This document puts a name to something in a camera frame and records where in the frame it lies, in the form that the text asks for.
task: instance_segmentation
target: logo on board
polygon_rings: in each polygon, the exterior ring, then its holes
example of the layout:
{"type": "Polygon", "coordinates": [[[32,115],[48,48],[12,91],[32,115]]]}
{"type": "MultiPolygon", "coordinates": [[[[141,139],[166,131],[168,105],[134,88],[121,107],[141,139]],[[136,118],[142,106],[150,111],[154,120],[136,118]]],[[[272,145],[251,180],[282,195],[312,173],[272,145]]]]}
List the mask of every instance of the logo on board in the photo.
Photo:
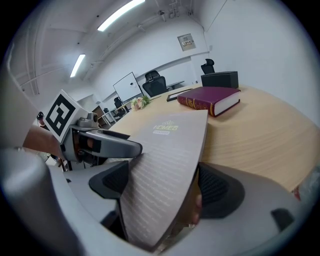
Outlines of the logo on board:
{"type": "Polygon", "coordinates": [[[173,121],[169,120],[169,121],[163,122],[162,125],[155,125],[153,127],[153,133],[168,135],[170,134],[170,131],[178,130],[179,126],[174,124],[175,123],[173,121]]]}

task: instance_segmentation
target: small flower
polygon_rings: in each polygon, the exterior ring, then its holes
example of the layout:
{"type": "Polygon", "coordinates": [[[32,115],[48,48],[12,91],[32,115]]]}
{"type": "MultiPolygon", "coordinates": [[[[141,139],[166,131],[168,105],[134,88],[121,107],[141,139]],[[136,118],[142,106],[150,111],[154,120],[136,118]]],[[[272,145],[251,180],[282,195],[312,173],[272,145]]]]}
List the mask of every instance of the small flower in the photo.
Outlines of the small flower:
{"type": "Polygon", "coordinates": [[[136,111],[139,109],[139,108],[137,108],[137,106],[138,106],[138,100],[137,100],[137,98],[133,98],[131,100],[131,109],[136,111]]]}
{"type": "Polygon", "coordinates": [[[141,107],[142,107],[142,98],[139,97],[139,98],[136,100],[136,102],[137,102],[139,108],[141,108],[141,107]]]}

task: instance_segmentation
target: table top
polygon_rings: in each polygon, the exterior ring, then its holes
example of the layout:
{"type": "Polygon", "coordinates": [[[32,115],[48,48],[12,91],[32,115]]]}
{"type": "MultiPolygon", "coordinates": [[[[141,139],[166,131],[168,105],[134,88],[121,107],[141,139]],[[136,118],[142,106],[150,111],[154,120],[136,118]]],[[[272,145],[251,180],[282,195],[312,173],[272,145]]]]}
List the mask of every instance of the table top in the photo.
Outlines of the table top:
{"type": "Polygon", "coordinates": [[[125,104],[122,104],[122,106],[120,106],[120,107],[118,107],[117,109],[114,109],[114,110],[112,110],[112,111],[122,109],[122,108],[124,108],[124,107],[125,107],[126,105],[128,105],[128,104],[131,104],[131,100],[128,101],[127,103],[125,103],[125,104]]]}
{"type": "Polygon", "coordinates": [[[105,117],[106,115],[108,115],[109,113],[111,113],[112,111],[115,111],[115,110],[116,110],[116,109],[109,110],[107,113],[104,113],[102,116],[100,116],[100,117],[98,118],[98,120],[99,120],[100,118],[105,117]]]}
{"type": "Polygon", "coordinates": [[[179,85],[179,84],[182,84],[183,82],[184,82],[184,81],[174,82],[174,83],[172,83],[172,84],[167,85],[166,87],[168,88],[168,87],[171,87],[171,86],[177,86],[177,85],[179,85]]]}
{"type": "MultiPolygon", "coordinates": [[[[157,95],[144,109],[129,112],[110,130],[132,136],[157,115],[195,111],[177,100],[167,102],[167,97],[199,86],[157,95]]],[[[319,128],[279,98],[253,87],[239,88],[239,104],[218,117],[208,116],[201,161],[261,175],[292,191],[319,159],[319,128]]]]}

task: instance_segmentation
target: fluorescent light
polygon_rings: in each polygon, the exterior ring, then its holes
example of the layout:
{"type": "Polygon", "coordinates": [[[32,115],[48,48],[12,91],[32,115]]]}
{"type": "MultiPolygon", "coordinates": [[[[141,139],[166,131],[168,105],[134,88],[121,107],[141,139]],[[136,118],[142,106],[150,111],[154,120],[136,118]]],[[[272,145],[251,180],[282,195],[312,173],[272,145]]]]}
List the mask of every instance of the fluorescent light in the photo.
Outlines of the fluorescent light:
{"type": "Polygon", "coordinates": [[[136,7],[139,4],[142,4],[145,0],[133,0],[127,3],[125,6],[121,7],[114,14],[112,14],[109,18],[106,19],[104,23],[100,27],[98,27],[99,31],[105,31],[107,27],[109,27],[116,19],[118,19],[121,15],[125,14],[127,11],[131,10],[133,7],[136,7]]]}
{"type": "Polygon", "coordinates": [[[76,75],[76,73],[78,71],[78,68],[80,67],[80,64],[81,64],[81,62],[82,62],[82,60],[84,59],[85,56],[86,56],[85,54],[79,55],[79,58],[77,59],[75,65],[73,67],[73,70],[71,72],[71,75],[70,75],[71,78],[73,78],[76,75]]]}

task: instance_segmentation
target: office chair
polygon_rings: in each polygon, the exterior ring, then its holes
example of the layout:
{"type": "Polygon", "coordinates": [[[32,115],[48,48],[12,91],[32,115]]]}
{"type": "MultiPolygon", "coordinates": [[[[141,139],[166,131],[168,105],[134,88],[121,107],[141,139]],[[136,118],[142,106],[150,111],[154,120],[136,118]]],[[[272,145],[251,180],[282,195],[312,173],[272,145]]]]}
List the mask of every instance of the office chair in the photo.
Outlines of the office chair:
{"type": "Polygon", "coordinates": [[[144,76],[145,76],[145,81],[148,82],[148,81],[152,80],[153,78],[160,77],[160,74],[156,70],[152,70],[152,71],[149,71],[148,73],[146,73],[144,76]]]}
{"type": "Polygon", "coordinates": [[[205,75],[215,73],[215,69],[214,69],[215,62],[210,58],[206,58],[205,60],[206,60],[206,64],[201,65],[203,73],[205,75]]]}
{"type": "Polygon", "coordinates": [[[145,82],[142,87],[150,97],[154,97],[168,91],[164,76],[155,77],[152,80],[145,82]]]}
{"type": "MultiPolygon", "coordinates": [[[[119,99],[119,97],[116,97],[114,99],[114,105],[115,105],[116,108],[120,108],[122,106],[122,102],[119,99]]],[[[115,114],[113,117],[114,118],[120,117],[120,119],[121,119],[125,115],[125,113],[126,113],[126,111],[123,108],[121,108],[121,109],[118,110],[118,113],[115,114]]]]}

